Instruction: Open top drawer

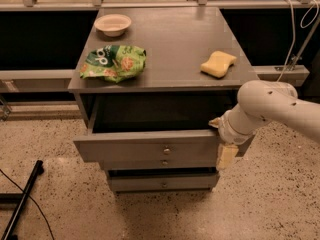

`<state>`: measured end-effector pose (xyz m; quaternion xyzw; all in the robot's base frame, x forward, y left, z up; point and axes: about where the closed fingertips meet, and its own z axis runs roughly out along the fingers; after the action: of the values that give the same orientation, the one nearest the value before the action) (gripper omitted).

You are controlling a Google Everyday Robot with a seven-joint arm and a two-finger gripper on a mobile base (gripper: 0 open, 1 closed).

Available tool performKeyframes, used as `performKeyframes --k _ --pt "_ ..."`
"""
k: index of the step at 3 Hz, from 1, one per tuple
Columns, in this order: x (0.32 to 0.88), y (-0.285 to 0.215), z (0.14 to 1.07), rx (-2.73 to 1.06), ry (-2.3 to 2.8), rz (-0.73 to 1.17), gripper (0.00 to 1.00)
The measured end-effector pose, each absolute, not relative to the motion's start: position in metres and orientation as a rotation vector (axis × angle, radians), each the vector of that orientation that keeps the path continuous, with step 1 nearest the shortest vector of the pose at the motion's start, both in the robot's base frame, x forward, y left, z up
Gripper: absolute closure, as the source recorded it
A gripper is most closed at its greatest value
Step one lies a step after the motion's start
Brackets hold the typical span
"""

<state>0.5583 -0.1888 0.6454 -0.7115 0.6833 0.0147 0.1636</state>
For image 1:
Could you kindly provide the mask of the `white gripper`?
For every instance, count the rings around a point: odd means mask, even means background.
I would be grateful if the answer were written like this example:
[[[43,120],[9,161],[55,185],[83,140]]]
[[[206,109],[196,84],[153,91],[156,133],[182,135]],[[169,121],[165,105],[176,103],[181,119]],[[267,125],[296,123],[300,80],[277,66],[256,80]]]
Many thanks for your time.
[[[239,145],[244,144],[253,137],[252,133],[242,134],[234,130],[229,123],[230,111],[227,110],[220,118],[217,117],[208,122],[213,128],[218,128],[221,139],[227,144],[218,146],[216,169],[218,171],[226,169],[239,152]]]

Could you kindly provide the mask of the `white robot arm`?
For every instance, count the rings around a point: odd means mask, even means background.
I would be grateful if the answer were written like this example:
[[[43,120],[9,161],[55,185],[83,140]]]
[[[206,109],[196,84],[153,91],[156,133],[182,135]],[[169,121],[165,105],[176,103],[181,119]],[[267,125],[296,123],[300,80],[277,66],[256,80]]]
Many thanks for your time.
[[[252,80],[237,93],[237,105],[209,121],[218,129],[216,169],[226,169],[258,128],[276,121],[320,142],[320,105],[298,98],[296,89],[285,82]]]

